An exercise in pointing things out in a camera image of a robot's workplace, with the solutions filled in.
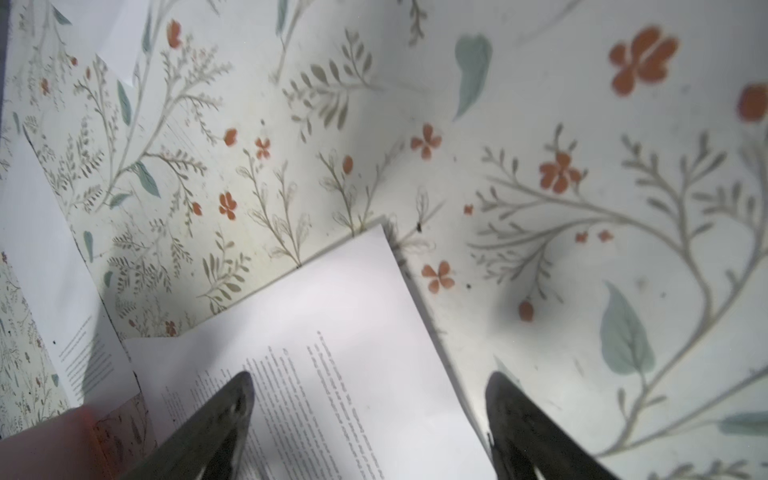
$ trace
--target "floral tablecloth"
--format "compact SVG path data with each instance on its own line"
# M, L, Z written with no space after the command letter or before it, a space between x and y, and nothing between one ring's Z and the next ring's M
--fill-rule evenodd
M501 369L623 478L766 478L767 18L154 0L128 85L18 0L0 177L25 129L122 339L382 223L481 432ZM67 405L3 260L7 436ZM138 397L99 435L117 470L155 445Z

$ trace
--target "small orange flower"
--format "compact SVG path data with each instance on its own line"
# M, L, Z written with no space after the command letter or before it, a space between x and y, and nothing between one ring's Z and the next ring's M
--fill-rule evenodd
M520 305L518 306L518 314L520 315L520 320L523 322L533 322L533 305L531 305L531 302L528 302L527 300L520 302Z
M440 262L437 273L435 273L435 270L429 265L425 265L424 268L422 268L422 276L426 278L434 278L433 281L429 282L429 291L432 293L440 291L441 285L444 288L451 288L456 284L452 278L448 277L450 273L451 266L445 260Z
M341 169L344 171L345 175L349 175L352 173L352 167L354 166L354 162L352 161L352 157L347 155L344 157L344 161L341 163Z
M424 124L424 127L422 129L422 133L424 135L424 138L421 139L419 137L413 137L411 138L411 149L412 150L418 150L419 148L422 149L422 159L429 160L432 158L432 149L438 148L440 144L442 143L442 137L435 136L433 137L432 134L433 129L432 125L430 124Z
M667 77L667 61L677 51L675 37L661 38L661 29L657 26L646 27L635 35L629 47L620 41L611 49L608 58L620 68L611 85L616 94L625 97L634 90L634 80L654 84Z
M168 44L170 47L179 48L179 46L181 46L181 40L179 40L179 36L181 35L181 24L175 20L171 20L168 24L166 33L168 35Z
M256 150L256 158L261 160L262 158L267 159L270 157L270 139L266 138L264 141L261 141L260 138L256 139L256 146L258 149Z
M569 179L571 183L578 184L581 181L581 172L571 168L571 155L564 151L558 151L554 155L554 163L546 162L538 168L541 172L541 188L562 194L568 189Z
M737 111L742 121L763 120L768 111L768 85L746 85L739 96Z
M227 215L227 218L230 220L234 220L234 210L237 208L237 202L232 199L232 194L226 192L225 194L219 195L219 202L221 203L219 212L221 212L222 215Z
M230 128L224 133L224 143L231 147L232 145L235 145L235 142L237 141L237 129L236 128Z
M603 230L600 233L598 233L598 238L600 239L601 242L605 243L605 242L613 240L614 236L608 230Z

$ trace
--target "white paper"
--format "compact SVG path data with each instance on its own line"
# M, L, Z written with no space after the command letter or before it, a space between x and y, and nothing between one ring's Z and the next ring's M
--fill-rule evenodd
M51 0L120 80L134 85L134 66L149 0Z
M251 372L240 478L496 478L381 228L179 338L126 347L159 442Z
M139 393L45 172L19 138L0 199L0 245L71 407L97 418Z

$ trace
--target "red flower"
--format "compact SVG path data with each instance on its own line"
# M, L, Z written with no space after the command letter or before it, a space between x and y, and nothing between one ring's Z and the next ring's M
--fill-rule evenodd
M236 141L237 141L236 128L230 128L229 130L227 130L226 133L224 133L224 143L227 144L228 147L235 145Z
M656 26L646 27L632 40L627 58L627 46L619 42L611 49L608 58L620 68L612 86L621 97L634 90L634 79L645 83L658 83L667 77L667 61L677 51L677 39L661 39L661 30Z
M768 111L768 85L746 85L739 96L737 111L742 121L763 120Z
M601 242L605 243L610 240L613 240L614 236L608 230L603 230L600 233L598 233L598 238L600 239Z
M345 175L349 175L352 173L352 167L354 166L354 162L352 161L352 157L347 155L344 157L344 161L341 163L341 169L344 171Z
M438 291L440 291L441 285L444 288L451 288L456 284L456 282L454 282L452 278L448 278L448 275L450 273L451 273L451 266L448 265L448 262L446 262L445 260L440 262L440 266L437 269L437 273L435 273L435 270L429 265L425 265L424 268L422 268L422 276L426 278L434 278L433 281L429 282L429 291L432 293L437 293Z
M219 195L219 202L221 202L221 205L219 206L219 211L221 214L227 215L227 218L230 220L234 220L234 210L237 208L237 202L232 200L232 194L227 192L226 194Z
M442 143L442 137L432 136L433 131L432 131L432 125L430 124L424 124L422 133L424 134L424 139L421 139L419 137L411 138L411 149L417 150L421 148L422 159L429 160L430 158L432 158L432 149L439 147L440 144Z
M262 158L267 159L270 157L270 139L269 138L266 138L264 142L262 142L260 138L257 138L256 146L258 147L256 151L256 158L261 160Z
M568 181L574 184L578 184L581 181L581 172L575 168L571 168L571 155L564 151L559 151L554 156L554 163L547 162L541 164L538 168L541 172L541 188L548 190L552 187L552 191L556 194L562 194L568 189Z
M520 305L518 306L518 314L520 315L520 320L523 322L533 322L533 305L531 305L531 302L528 302L527 300L520 302Z
M181 40L179 40L179 35L181 35L181 24L175 20L171 20L168 24L166 33L168 35L168 44L170 47L179 48L181 45Z

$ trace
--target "tabletop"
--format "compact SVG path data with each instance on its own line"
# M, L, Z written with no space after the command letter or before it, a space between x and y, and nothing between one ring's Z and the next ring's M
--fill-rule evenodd
M767 18L153 0L129 85L14 0L0 178L25 129L121 339L382 224L480 432L498 369L622 478L765 478ZM2 259L6 437L68 405ZM141 397L98 431L118 471L155 446Z

